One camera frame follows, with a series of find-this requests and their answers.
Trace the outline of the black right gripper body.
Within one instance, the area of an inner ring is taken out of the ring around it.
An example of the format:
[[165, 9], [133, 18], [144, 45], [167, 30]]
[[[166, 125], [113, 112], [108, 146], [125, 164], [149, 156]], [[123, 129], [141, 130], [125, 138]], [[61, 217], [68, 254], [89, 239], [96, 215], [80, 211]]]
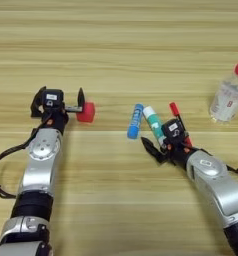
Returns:
[[159, 163], [171, 162], [182, 168], [187, 166], [189, 157], [198, 151], [189, 138], [189, 135], [182, 135], [181, 137], [171, 138], [167, 140], [167, 148], [164, 152], [158, 152], [156, 159]]

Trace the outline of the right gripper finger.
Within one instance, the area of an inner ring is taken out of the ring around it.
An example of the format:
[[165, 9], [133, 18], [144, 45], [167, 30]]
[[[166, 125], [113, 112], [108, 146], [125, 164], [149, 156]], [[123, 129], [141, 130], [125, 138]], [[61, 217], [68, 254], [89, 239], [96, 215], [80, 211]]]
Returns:
[[160, 164], [166, 161], [166, 157], [145, 137], [141, 138], [145, 150]]

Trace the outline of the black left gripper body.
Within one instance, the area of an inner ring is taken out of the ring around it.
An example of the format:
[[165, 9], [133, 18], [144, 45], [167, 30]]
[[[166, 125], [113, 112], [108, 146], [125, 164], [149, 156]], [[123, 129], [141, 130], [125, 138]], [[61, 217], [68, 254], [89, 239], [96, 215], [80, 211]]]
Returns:
[[69, 113], [82, 113], [82, 106], [63, 106], [62, 108], [46, 109], [42, 114], [42, 128], [52, 128], [64, 133], [69, 121]]

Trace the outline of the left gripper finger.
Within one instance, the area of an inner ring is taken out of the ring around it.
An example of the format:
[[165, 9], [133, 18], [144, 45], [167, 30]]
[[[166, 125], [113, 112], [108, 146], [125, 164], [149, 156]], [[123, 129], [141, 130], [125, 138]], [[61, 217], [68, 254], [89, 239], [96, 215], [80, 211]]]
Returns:
[[43, 86], [39, 89], [39, 91], [35, 94], [34, 99], [31, 103], [31, 117], [32, 118], [41, 118], [42, 112], [39, 110], [39, 107], [42, 105], [42, 94], [46, 90], [46, 87]]
[[78, 103], [77, 112], [83, 112], [84, 106], [85, 106], [85, 96], [82, 88], [79, 89], [77, 103]]

